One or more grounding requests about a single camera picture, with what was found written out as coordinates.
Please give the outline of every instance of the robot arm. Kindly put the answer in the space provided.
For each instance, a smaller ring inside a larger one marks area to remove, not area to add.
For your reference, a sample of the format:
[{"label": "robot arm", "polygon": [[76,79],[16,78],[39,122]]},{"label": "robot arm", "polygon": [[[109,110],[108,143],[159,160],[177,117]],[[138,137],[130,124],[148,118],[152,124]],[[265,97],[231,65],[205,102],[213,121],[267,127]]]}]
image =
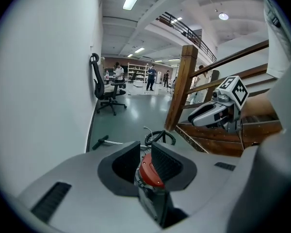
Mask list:
[{"label": "robot arm", "polygon": [[211,101],[194,110],[188,121],[194,126],[220,127],[229,133],[236,132],[240,129],[241,109],[248,96],[240,77],[229,76],[214,90]]}]

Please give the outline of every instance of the black cable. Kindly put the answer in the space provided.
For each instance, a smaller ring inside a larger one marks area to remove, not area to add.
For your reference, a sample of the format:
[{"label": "black cable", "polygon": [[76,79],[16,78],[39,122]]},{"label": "black cable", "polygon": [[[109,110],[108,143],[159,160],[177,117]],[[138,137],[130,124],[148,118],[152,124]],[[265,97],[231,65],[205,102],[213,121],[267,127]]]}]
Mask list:
[{"label": "black cable", "polygon": [[237,134],[239,140],[241,141],[241,144],[242,144],[242,149],[244,150],[245,147],[244,147],[244,142],[243,142],[243,120],[241,119],[241,131],[239,134]]},{"label": "black cable", "polygon": [[[155,134],[158,134],[158,136],[157,136],[154,140],[150,141],[150,138],[151,138],[153,135],[155,135]],[[154,131],[154,132],[152,132],[152,134],[148,134],[147,137],[145,138],[145,145],[146,145],[146,146],[149,146],[149,145],[152,144],[152,142],[156,142],[156,141],[158,141],[161,137],[163,137],[163,139],[164,139],[164,136],[163,136],[163,135],[167,135],[168,137],[171,138],[171,140],[172,140],[171,145],[176,144],[176,139],[173,137],[172,134],[170,134],[170,133],[168,133],[168,132],[166,132],[166,131]]]}]

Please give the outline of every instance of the white wall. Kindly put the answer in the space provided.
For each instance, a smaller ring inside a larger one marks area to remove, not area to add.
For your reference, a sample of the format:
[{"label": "white wall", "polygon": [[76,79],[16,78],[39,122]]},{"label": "white wall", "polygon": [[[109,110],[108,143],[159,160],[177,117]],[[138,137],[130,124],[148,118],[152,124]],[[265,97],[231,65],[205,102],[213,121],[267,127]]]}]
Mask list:
[{"label": "white wall", "polygon": [[[218,47],[217,60],[223,59],[233,53],[241,51],[252,45],[258,44],[268,39],[267,29],[256,33],[244,35],[239,38],[227,41]],[[233,75],[235,73],[245,71],[263,64],[268,63],[268,48],[260,50],[258,52],[247,55],[238,60],[227,63],[223,66],[216,68],[220,71],[219,79]],[[272,76],[268,74],[262,74],[256,77],[252,77],[244,80],[245,84],[256,83],[262,80],[270,79]],[[256,85],[248,88],[249,92],[264,90],[273,87],[275,82],[269,82],[261,85]]]},{"label": "white wall", "polygon": [[217,56],[217,49],[216,49],[216,43],[210,37],[207,33],[207,30],[202,30],[202,41],[205,43],[205,45],[210,49],[210,51],[213,53],[213,55],[218,59]]},{"label": "white wall", "polygon": [[84,153],[101,53],[99,0],[16,0],[0,24],[0,184],[17,196]]}]

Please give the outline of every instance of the wooden post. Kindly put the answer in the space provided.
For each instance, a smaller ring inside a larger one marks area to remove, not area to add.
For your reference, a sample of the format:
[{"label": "wooden post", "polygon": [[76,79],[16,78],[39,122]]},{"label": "wooden post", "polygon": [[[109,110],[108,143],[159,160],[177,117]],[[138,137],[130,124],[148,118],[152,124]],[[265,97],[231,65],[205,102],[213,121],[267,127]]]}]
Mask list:
[{"label": "wooden post", "polygon": [[175,91],[167,118],[165,121],[165,129],[172,131],[180,119],[182,107],[188,97],[186,92],[190,89],[192,78],[190,76],[194,73],[196,66],[198,49],[193,45],[186,45],[182,47],[180,69],[176,80]]}]

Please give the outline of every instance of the red component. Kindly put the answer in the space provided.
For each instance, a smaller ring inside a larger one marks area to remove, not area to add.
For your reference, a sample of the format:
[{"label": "red component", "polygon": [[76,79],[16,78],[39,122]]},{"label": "red component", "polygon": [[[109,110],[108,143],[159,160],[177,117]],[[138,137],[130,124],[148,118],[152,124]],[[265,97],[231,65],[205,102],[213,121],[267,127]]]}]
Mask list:
[{"label": "red component", "polygon": [[145,157],[142,159],[139,171],[143,181],[146,184],[154,187],[164,188],[164,184],[159,178],[152,164],[151,153],[146,154]]}]

